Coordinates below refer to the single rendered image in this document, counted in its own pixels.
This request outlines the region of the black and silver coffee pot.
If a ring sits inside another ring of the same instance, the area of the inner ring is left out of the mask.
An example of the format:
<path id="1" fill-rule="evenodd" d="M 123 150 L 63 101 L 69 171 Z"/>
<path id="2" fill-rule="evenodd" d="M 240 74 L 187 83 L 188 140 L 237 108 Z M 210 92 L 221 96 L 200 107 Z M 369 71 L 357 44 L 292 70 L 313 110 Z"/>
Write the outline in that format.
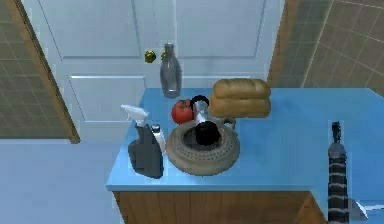
<path id="1" fill-rule="evenodd" d="M 205 146 L 216 143 L 220 133 L 209 112 L 208 98 L 196 95 L 191 99 L 190 107 L 194 114 L 196 141 Z"/>

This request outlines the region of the red tomato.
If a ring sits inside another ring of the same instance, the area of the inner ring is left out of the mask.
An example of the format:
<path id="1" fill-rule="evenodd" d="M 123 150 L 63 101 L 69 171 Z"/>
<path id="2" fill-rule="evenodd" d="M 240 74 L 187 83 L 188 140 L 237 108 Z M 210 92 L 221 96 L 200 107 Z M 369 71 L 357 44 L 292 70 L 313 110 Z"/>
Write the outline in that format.
<path id="1" fill-rule="evenodd" d="M 171 117 L 176 124 L 183 124 L 194 119 L 190 100 L 179 100 L 171 110 Z"/>

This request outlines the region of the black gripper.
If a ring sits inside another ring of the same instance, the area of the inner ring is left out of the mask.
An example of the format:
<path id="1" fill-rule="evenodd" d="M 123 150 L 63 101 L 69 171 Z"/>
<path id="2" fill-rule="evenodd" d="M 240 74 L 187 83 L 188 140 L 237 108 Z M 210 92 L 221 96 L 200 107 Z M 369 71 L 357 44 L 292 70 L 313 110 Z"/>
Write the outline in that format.
<path id="1" fill-rule="evenodd" d="M 333 134 L 333 142 L 340 143 L 341 142 L 341 126 L 339 121 L 332 123 L 332 134 Z"/>

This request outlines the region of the blue topped wooden counter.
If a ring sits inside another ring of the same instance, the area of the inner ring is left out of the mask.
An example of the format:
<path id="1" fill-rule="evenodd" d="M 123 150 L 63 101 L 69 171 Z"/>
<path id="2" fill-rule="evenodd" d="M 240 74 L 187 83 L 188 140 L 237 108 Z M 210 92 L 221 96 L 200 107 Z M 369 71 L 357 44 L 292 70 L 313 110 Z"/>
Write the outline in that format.
<path id="1" fill-rule="evenodd" d="M 126 224 L 325 224 L 331 124 L 340 122 L 348 193 L 384 224 L 384 98 L 369 89 L 275 89 L 266 119 L 240 119 L 240 157 L 211 177 L 170 162 L 150 179 L 122 148 L 106 187 Z"/>

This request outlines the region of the white panelled door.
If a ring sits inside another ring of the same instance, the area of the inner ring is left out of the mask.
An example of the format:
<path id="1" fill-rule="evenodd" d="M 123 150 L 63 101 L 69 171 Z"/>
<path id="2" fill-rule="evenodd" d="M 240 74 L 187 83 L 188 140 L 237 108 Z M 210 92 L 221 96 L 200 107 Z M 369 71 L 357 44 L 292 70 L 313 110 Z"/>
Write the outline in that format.
<path id="1" fill-rule="evenodd" d="M 83 141 L 122 139 L 122 104 L 159 85 L 153 0 L 21 0 Z"/>
<path id="2" fill-rule="evenodd" d="M 265 80 L 284 0 L 155 0 L 160 43 L 175 45 L 185 88 Z"/>

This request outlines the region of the beige dish with rim holes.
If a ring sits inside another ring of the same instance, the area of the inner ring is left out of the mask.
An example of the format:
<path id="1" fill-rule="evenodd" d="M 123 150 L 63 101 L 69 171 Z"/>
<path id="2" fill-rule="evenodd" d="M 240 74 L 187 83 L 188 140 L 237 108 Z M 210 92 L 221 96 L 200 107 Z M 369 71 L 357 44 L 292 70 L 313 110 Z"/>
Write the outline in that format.
<path id="1" fill-rule="evenodd" d="M 195 176 L 213 176 L 230 169 L 240 154 L 236 119 L 222 118 L 214 123 L 220 138 L 208 146 L 196 141 L 194 121 L 174 128 L 166 141 L 168 160 L 179 170 Z"/>

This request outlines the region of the brown bread loaf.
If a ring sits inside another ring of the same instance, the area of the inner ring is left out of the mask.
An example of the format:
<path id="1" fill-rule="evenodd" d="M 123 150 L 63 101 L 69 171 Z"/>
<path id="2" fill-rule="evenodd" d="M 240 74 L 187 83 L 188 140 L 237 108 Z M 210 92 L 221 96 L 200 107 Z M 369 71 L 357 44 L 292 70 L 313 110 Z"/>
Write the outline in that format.
<path id="1" fill-rule="evenodd" d="M 266 118 L 271 89 L 261 79 L 220 79 L 213 85 L 210 112 L 215 117 Z"/>

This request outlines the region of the grey spray bottle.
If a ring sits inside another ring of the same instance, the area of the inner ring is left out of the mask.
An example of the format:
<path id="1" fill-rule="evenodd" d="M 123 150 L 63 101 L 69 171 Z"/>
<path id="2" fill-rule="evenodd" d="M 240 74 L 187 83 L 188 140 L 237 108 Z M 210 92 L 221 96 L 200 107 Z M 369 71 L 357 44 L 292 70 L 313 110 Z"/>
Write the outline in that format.
<path id="1" fill-rule="evenodd" d="M 143 176 L 160 179 L 163 176 L 165 137 L 159 124 L 148 124 L 149 113 L 143 108 L 122 104 L 129 120 L 135 122 L 138 138 L 128 145 L 132 168 Z"/>

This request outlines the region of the clear glass bottle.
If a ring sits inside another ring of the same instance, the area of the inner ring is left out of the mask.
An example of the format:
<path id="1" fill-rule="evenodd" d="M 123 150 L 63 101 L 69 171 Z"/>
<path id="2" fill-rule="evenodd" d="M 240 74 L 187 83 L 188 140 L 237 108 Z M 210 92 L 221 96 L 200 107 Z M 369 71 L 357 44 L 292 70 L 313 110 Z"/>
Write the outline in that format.
<path id="1" fill-rule="evenodd" d="M 166 98 L 177 98 L 180 96 L 182 87 L 182 70 L 175 56 L 174 45 L 164 45 L 164 56 L 160 67 L 160 80 L 163 94 Z"/>

